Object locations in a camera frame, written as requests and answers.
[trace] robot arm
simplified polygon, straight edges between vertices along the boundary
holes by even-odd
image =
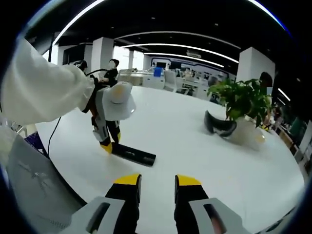
[[[94,80],[79,68],[49,63],[23,39],[1,84],[1,111],[20,125],[49,122],[83,110],[93,90]]]
[[[140,189],[140,174],[115,180],[105,197],[73,214],[71,225],[60,234],[134,234]],[[175,176],[175,222],[178,234],[250,234],[239,215],[218,199],[209,199],[198,180],[184,175]]]

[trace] black object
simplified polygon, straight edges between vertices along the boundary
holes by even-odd
[[[235,121],[217,119],[209,111],[206,111],[204,122],[211,134],[217,133],[220,137],[229,137],[237,127]]]
[[[112,142],[112,154],[144,166],[153,166],[156,155]]]
[[[139,219],[139,204],[141,178],[137,177],[136,184],[117,184],[114,183],[105,197],[124,200],[125,203],[118,215],[114,234],[134,234]]]
[[[178,234],[199,234],[190,201],[208,199],[201,185],[180,186],[175,176],[175,225]]]
[[[95,72],[100,72],[100,71],[104,71],[104,72],[107,72],[107,69],[98,69],[98,70],[95,70],[95,71],[92,71],[92,72],[90,72],[90,73],[88,73],[88,74],[86,74],[86,76],[90,76],[91,74],[93,74],[93,73],[95,73]]]
[[[57,122],[57,124],[56,124],[56,126],[55,126],[55,128],[54,128],[54,130],[53,130],[53,132],[52,132],[52,134],[51,134],[51,136],[50,136],[49,143],[48,143],[48,157],[49,157],[49,153],[50,153],[50,143],[51,143],[51,139],[52,139],[52,137],[53,137],[53,135],[54,135],[54,133],[55,133],[55,131],[56,131],[58,125],[59,125],[59,121],[60,121],[61,118],[62,118],[62,117],[58,118],[58,122]]]
[[[273,87],[273,80],[269,73],[262,72],[259,80],[262,87]]]
[[[52,39],[51,39],[51,43],[50,43],[48,62],[51,62],[53,41],[54,41],[54,33],[52,34]]]
[[[156,63],[156,67],[161,67],[161,68],[166,68],[166,63],[165,62],[158,62]]]
[[[181,63],[180,62],[171,62],[170,69],[181,69]]]

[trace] white table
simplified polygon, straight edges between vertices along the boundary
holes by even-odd
[[[200,180],[207,195],[238,213],[252,233],[272,225],[297,204],[303,177],[280,138],[265,132],[267,141],[256,152],[207,135],[205,110],[224,117],[219,105],[143,87],[133,87],[132,94],[137,110],[121,122],[121,143],[156,154],[153,167],[107,155],[92,134],[91,114],[79,110],[62,117],[51,140],[52,162],[85,201],[105,195],[114,179],[141,173],[141,234],[176,233],[176,174]],[[56,121],[37,124],[46,149]]]

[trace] potted plant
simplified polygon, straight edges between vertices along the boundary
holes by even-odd
[[[248,140],[251,134],[256,134],[254,129],[264,122],[271,108],[266,87],[261,87],[257,79],[239,82],[226,80],[211,86],[207,95],[210,93],[220,96],[220,104],[226,107],[227,119],[237,122],[237,130],[233,135],[234,141],[238,143]]]

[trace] green leaves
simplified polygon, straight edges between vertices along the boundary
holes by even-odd
[[[209,88],[207,95],[218,93],[226,104],[226,115],[230,120],[237,120],[248,115],[256,118],[256,127],[263,122],[271,107],[266,89],[260,87],[257,79],[233,82],[227,80]]]

